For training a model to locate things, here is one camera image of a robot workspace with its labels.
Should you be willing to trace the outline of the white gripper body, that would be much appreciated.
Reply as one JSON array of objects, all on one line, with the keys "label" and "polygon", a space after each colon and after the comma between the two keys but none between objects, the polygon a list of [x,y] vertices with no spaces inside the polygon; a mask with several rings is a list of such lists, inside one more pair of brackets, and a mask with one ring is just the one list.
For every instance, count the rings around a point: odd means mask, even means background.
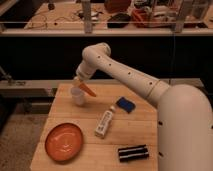
[{"label": "white gripper body", "polygon": [[76,69],[76,76],[81,81],[86,81],[91,78],[90,67],[86,63],[80,63]]}]

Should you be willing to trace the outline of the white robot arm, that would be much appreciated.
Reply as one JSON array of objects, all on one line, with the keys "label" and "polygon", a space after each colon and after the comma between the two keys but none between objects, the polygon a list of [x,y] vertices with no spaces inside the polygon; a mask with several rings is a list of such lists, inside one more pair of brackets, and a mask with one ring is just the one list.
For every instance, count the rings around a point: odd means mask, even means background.
[{"label": "white robot arm", "polygon": [[158,171],[213,171],[213,108],[198,88],[168,83],[111,58],[106,43],[87,46],[76,70],[83,81],[101,70],[157,109]]}]

